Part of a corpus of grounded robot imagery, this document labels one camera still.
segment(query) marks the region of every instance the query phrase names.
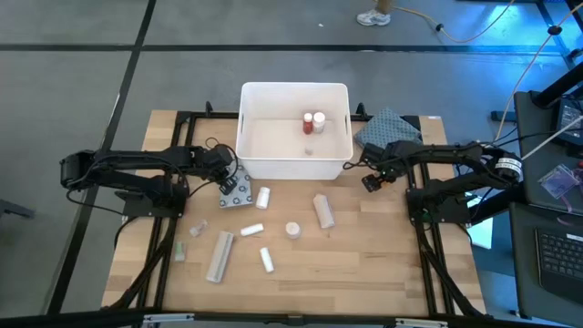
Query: person's foot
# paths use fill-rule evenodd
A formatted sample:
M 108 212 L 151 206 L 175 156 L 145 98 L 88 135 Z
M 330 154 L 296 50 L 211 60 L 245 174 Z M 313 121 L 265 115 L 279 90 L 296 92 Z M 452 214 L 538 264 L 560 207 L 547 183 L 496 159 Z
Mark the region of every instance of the person's foot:
M 379 13 L 376 9 L 367 11 L 356 16 L 358 24 L 363 26 L 385 26 L 391 23 L 391 15 Z

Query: gray cloth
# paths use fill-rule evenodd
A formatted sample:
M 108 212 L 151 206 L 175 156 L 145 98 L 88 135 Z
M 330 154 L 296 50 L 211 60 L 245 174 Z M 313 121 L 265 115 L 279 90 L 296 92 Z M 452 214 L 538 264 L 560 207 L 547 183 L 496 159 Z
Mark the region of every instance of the gray cloth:
M 354 135 L 354 140 L 363 148 L 367 143 L 385 148 L 386 144 L 397 140 L 409 140 L 421 144 L 421 132 L 391 109 L 385 108 Z

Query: wooden tabletop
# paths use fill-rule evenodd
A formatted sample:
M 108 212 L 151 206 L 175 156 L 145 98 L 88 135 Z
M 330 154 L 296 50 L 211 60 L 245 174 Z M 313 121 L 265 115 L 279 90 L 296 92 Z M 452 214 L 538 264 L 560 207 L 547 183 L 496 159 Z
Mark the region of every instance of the wooden tabletop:
M 176 111 L 155 110 L 150 117 L 143 149 L 169 146 Z M 423 140 L 445 144 L 439 117 L 420 117 Z M 353 133 L 364 123 L 353 122 Z M 194 145 L 207 137 L 235 146 L 236 119 L 199 119 Z M 353 161 L 361 154 L 354 145 Z M 454 176 L 451 165 L 430 165 L 431 178 Z M 406 178 L 366 191 L 361 178 L 368 168 L 344 171 L 336 180 L 253 180 L 253 199 L 260 187 L 271 189 L 267 210 L 254 206 L 234 210 L 219 208 L 220 192 L 212 184 L 201 189 L 187 204 L 178 222 L 175 241 L 187 245 L 186 261 L 169 266 L 164 309 L 230 313 L 310 313 L 358 315 L 427 315 L 423 276 L 414 228 L 404 201 Z M 151 176 L 156 171 L 140 171 Z M 189 177 L 190 187 L 200 179 Z M 312 199 L 328 196 L 336 226 L 322 230 Z M 199 220 L 209 227 L 198 237 L 189 229 Z M 120 234 L 103 305 L 116 301 L 141 270 L 152 227 L 152 218 L 138 219 Z M 285 224 L 296 221 L 302 236 L 290 240 Z M 263 223 L 265 231 L 241 237 L 240 229 Z M 447 269 L 459 288 L 480 311 L 485 310 L 472 250 L 466 235 L 455 225 L 441 224 Z M 219 231 L 235 234 L 222 283 L 205 277 Z M 268 247 L 275 271 L 263 269 L 259 249 Z M 152 304 L 158 274 L 154 272 L 147 304 Z M 438 309 L 443 311 L 439 280 L 434 275 Z

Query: white container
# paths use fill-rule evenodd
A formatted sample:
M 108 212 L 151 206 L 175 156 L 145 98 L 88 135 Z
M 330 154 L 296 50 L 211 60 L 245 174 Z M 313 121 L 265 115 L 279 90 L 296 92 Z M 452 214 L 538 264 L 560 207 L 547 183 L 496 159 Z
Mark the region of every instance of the white container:
M 303 114 L 325 129 L 303 133 Z M 308 154 L 309 145 L 312 154 Z M 237 156 L 254 179 L 336 179 L 353 157 L 348 90 L 340 83 L 250 82 L 240 95 Z

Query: white plastic pipe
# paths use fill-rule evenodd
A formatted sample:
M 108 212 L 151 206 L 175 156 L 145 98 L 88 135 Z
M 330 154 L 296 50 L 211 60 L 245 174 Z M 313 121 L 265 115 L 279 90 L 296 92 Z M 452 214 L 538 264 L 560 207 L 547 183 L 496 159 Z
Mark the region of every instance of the white plastic pipe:
M 316 197 L 313 198 L 313 207 L 316 209 L 316 214 L 318 215 L 318 220 L 320 221 L 320 227 L 322 227 L 322 229 L 334 226 L 334 213 L 332 213 L 332 208 L 330 208 L 326 196 L 317 194 Z
M 261 255 L 261 260 L 263 261 L 263 266 L 265 267 L 265 271 L 267 273 L 273 272 L 273 261 L 271 261 L 270 252 L 267 250 L 267 247 L 263 247 L 259 250 Z
M 253 224 L 252 226 L 249 226 L 247 228 L 241 229 L 240 235 L 245 237 L 245 236 L 250 236 L 254 233 L 261 232 L 261 231 L 263 231 L 263 224 L 257 223 L 257 224 Z

